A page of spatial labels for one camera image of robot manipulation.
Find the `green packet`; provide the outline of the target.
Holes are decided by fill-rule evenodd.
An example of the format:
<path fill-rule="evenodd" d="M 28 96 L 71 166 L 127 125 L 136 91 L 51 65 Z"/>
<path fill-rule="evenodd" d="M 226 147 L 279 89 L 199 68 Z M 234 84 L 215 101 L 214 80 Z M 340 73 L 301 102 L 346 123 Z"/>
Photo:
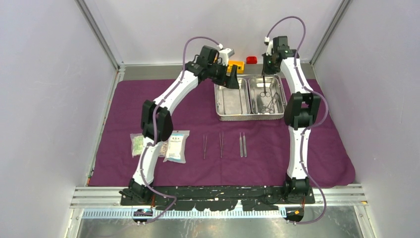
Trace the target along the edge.
<path fill-rule="evenodd" d="M 143 140 L 144 137 L 142 134 L 130 134 L 131 139 L 131 155 L 134 158 L 135 156 L 139 156 L 143 152 Z"/>

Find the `steel tweezers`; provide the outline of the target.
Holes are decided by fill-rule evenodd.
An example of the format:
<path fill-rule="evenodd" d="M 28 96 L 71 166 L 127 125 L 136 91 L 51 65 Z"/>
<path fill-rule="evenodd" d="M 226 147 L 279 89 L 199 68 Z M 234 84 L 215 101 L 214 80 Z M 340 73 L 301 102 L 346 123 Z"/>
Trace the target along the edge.
<path fill-rule="evenodd" d="M 203 159 L 206 158 L 206 152 L 207 152 L 207 140 L 208 137 L 206 134 L 203 135 Z"/>
<path fill-rule="evenodd" d="M 223 156 L 223 140 L 224 140 L 224 132 L 219 133 L 219 148 L 220 148 L 220 158 Z"/>

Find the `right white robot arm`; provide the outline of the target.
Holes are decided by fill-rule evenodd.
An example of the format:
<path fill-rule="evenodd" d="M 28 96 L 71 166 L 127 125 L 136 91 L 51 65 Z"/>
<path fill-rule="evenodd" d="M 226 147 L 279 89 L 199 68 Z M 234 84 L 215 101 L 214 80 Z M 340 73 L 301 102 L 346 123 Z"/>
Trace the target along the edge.
<path fill-rule="evenodd" d="M 290 161 L 282 195 L 288 203 L 296 203 L 310 191 L 307 169 L 310 127 L 317 119 L 320 96 L 313 93 L 301 69 L 298 51 L 288 45 L 286 36 L 264 39 L 267 50 L 263 53 L 262 73 L 283 73 L 290 89 L 290 98 L 284 111 L 284 122 L 290 135 Z"/>

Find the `white sterile pouch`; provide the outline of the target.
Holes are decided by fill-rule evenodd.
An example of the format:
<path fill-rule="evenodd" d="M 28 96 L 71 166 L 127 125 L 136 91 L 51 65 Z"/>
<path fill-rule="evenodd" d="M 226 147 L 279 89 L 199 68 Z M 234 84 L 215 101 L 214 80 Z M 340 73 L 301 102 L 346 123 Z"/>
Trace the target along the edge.
<path fill-rule="evenodd" d="M 186 140 L 190 135 L 189 130 L 175 130 L 168 139 L 168 145 L 163 162 L 185 164 Z"/>

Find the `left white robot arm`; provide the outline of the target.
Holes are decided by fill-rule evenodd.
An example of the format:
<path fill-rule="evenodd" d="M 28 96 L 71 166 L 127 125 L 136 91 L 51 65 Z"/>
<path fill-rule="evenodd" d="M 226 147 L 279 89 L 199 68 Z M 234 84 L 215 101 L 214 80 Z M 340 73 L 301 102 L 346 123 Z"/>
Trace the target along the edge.
<path fill-rule="evenodd" d="M 151 201 L 155 193 L 151 185 L 158 154 L 173 132 L 172 114 L 193 89 L 206 79 L 228 89 L 239 89 L 237 67 L 227 71 L 229 58 L 233 55 L 234 50 L 230 48 L 203 46 L 193 61 L 183 65 L 179 76 L 160 96 L 143 103 L 143 152 L 128 187 L 119 192 L 121 205 L 147 205 Z"/>

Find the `steel instrument tray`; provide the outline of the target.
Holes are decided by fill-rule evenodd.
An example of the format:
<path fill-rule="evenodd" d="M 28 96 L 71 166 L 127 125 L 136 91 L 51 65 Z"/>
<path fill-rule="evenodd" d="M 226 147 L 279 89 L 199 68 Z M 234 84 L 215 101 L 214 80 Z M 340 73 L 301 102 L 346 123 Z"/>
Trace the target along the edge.
<path fill-rule="evenodd" d="M 276 120 L 284 116 L 286 97 L 281 80 L 276 75 L 265 77 L 267 91 L 279 94 L 279 110 L 277 114 L 261 113 L 261 106 L 267 99 L 262 99 L 263 91 L 261 75 L 245 75 L 238 77 L 239 89 L 214 87 L 216 114 L 220 121 Z"/>

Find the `pink clear packet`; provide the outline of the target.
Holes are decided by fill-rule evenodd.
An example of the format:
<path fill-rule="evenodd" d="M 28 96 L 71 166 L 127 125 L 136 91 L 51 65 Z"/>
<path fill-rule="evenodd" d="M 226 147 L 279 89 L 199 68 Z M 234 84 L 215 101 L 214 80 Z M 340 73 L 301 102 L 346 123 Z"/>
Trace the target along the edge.
<path fill-rule="evenodd" d="M 162 144 L 158 156 L 161 158 L 164 158 L 166 156 L 167 148 L 168 148 L 168 142 L 166 141 Z"/>

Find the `purple cloth wrap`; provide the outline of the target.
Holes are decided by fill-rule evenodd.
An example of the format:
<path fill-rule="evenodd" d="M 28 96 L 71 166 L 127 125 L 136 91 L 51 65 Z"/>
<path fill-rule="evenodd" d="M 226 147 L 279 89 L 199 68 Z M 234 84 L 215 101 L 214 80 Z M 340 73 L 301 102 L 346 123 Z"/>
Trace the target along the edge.
<path fill-rule="evenodd" d="M 166 80 L 118 83 L 96 155 L 91 186 L 127 186 L 139 159 L 131 155 L 130 134 L 141 132 L 141 109 L 172 84 Z M 189 130 L 185 164 L 163 162 L 155 169 L 156 186 L 282 185 L 289 164 L 290 137 L 284 121 L 220 121 L 215 110 L 214 87 L 201 83 L 177 106 L 174 129 Z M 224 132 L 220 158 L 219 133 Z M 247 157 L 240 157 L 239 133 L 246 137 Z M 207 152 L 203 159 L 203 135 Z M 312 130 L 308 171 L 323 187 L 348 185 L 355 168 L 331 118 Z"/>

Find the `steel surgical scissors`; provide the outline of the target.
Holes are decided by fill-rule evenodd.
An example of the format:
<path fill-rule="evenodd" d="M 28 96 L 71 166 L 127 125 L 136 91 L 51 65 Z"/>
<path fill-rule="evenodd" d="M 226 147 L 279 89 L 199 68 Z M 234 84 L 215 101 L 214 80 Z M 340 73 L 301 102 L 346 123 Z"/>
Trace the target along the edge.
<path fill-rule="evenodd" d="M 262 84 L 263 84 L 263 87 L 262 87 L 262 92 L 260 92 L 260 96 L 261 97 L 270 97 L 271 94 L 270 94 L 270 92 L 267 91 L 266 79 L 265 79 L 265 74 L 264 73 L 262 73 Z"/>

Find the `orange yellow toy block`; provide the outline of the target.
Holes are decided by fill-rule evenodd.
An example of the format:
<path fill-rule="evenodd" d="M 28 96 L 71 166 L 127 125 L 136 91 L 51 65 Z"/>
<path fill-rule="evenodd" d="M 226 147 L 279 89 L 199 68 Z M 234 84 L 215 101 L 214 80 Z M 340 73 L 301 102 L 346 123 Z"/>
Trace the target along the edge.
<path fill-rule="evenodd" d="M 237 71 L 236 72 L 238 74 L 243 74 L 244 73 L 245 62 L 244 61 L 236 61 L 236 60 L 230 60 L 228 62 L 227 72 L 231 73 L 234 65 L 237 66 Z"/>

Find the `steel surgical forceps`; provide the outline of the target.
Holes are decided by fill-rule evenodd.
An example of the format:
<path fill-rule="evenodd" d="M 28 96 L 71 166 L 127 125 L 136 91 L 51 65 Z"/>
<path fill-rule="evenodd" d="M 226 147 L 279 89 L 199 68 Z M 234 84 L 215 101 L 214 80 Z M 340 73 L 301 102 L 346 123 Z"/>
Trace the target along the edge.
<path fill-rule="evenodd" d="M 261 106 L 261 113 L 263 114 L 277 114 L 280 112 L 279 110 L 279 94 L 274 93 L 270 94 L 268 92 L 262 92 L 261 93 L 262 99 L 267 99 L 267 102 L 263 102 L 263 105 Z"/>

